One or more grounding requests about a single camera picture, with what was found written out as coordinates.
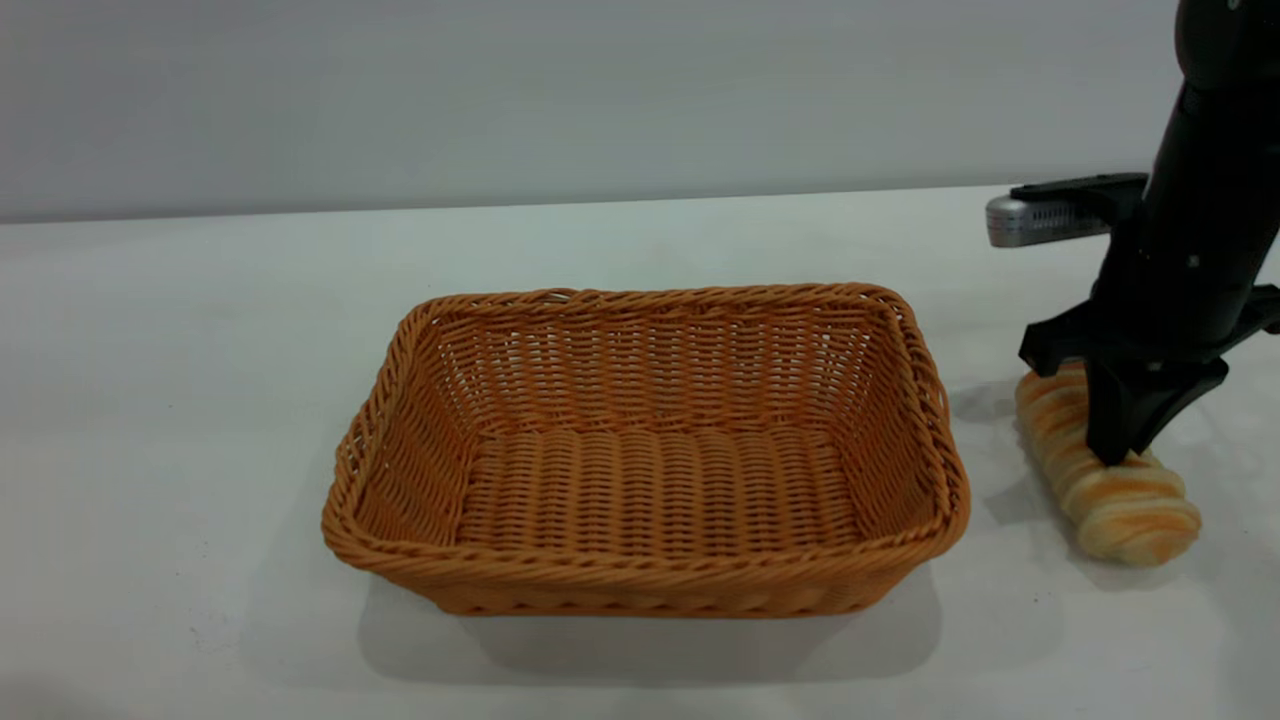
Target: wicker basket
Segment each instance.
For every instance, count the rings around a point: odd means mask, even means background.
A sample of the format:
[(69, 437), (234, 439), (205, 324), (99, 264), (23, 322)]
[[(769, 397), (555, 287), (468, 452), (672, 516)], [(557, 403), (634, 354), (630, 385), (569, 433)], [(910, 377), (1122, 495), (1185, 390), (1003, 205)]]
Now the wicker basket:
[(840, 284), (421, 305), (323, 527), (448, 612), (769, 618), (876, 602), (968, 515), (910, 307)]

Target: twisted bread roll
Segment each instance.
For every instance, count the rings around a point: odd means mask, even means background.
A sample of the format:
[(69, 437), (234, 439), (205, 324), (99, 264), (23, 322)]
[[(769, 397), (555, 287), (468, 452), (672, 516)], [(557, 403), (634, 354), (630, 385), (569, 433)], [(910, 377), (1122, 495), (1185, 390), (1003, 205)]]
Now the twisted bread roll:
[(1199, 510), (1184, 498), (1176, 473), (1133, 452), (1103, 465), (1085, 443), (1089, 389), (1083, 365), (1051, 378), (1028, 373), (1018, 384), (1018, 418), (1053, 496), (1075, 523), (1084, 552), (1126, 565), (1164, 565), (1199, 537)]

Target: woven basket wall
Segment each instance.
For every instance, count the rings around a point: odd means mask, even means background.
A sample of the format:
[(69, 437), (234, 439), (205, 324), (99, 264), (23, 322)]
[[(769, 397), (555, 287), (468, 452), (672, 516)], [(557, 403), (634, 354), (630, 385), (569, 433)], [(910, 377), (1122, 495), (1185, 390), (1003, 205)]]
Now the woven basket wall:
[(323, 529), (449, 612), (762, 618), (876, 602), (968, 512), (897, 295), (545, 291), (401, 323)]

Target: table surface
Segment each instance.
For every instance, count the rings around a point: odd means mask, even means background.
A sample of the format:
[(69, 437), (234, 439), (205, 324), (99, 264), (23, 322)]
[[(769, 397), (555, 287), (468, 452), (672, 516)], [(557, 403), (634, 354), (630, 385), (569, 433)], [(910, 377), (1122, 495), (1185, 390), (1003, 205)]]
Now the table surface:
[[(1082, 557), (1019, 445), (1015, 350), (1105, 240), (993, 250), (998, 192), (0, 228), (0, 717), (1275, 717), (1280, 342), (1156, 442), (1203, 511), (1190, 552)], [(457, 619), (321, 542), (415, 304), (844, 281), (915, 307), (973, 484), (968, 534), (878, 606)]]

